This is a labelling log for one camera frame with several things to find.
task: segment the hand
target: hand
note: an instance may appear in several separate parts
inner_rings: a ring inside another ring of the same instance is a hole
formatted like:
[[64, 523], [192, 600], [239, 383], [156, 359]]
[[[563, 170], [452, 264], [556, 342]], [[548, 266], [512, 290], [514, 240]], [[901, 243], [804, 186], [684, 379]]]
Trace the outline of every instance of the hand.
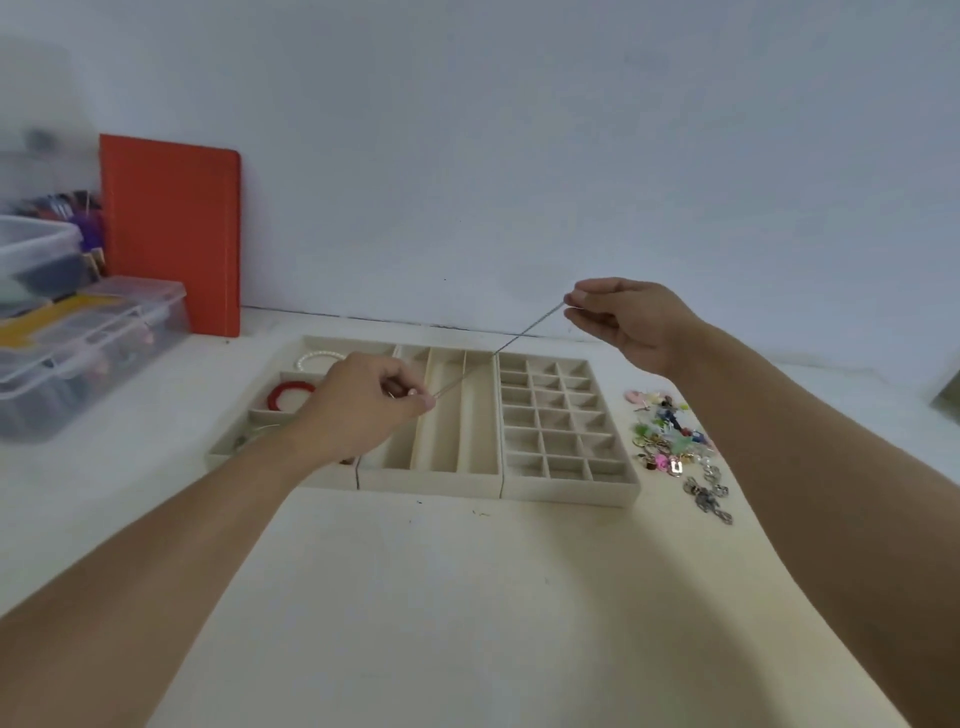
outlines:
[[707, 325], [669, 288], [627, 279], [587, 279], [564, 296], [564, 316], [612, 344], [647, 372], [672, 378], [687, 344]]
[[319, 468], [370, 452], [435, 404], [422, 379], [399, 359], [352, 353], [330, 367], [283, 434], [315, 456], [311, 465]]

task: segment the orange folder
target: orange folder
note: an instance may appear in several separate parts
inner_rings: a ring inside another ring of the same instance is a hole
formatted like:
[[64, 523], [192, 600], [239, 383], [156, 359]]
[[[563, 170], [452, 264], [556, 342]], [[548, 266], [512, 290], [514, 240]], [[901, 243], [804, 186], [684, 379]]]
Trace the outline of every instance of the orange folder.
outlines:
[[240, 155], [100, 136], [107, 270], [178, 280], [194, 333], [240, 335]]

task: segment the green charm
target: green charm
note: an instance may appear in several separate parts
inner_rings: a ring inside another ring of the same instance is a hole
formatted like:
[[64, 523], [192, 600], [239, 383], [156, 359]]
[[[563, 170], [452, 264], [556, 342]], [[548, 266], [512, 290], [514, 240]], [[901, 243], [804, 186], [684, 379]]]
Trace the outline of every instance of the green charm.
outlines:
[[692, 437], [680, 437], [670, 446], [670, 451], [675, 455], [681, 455], [693, 445]]

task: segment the red bangle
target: red bangle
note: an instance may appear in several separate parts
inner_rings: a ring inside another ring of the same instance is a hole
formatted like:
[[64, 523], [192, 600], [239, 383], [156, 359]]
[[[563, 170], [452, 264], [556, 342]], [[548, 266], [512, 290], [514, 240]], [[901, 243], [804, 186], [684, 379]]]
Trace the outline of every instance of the red bangle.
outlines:
[[273, 412], [282, 412], [279, 405], [276, 403], [280, 399], [280, 395], [286, 392], [288, 389], [302, 389], [304, 392], [316, 392], [317, 388], [308, 381], [299, 381], [294, 379], [292, 381], [281, 381], [276, 387], [270, 390], [270, 394], [267, 395], [267, 409]]

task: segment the clear plastic container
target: clear plastic container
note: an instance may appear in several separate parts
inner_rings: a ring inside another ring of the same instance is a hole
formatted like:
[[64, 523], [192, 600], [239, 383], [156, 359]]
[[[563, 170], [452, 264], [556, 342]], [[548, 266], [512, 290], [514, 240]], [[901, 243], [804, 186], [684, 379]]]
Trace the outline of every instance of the clear plastic container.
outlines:
[[76, 225], [0, 215], [0, 319], [20, 316], [92, 282]]
[[0, 322], [0, 438], [44, 440], [189, 331], [182, 283], [112, 278]]

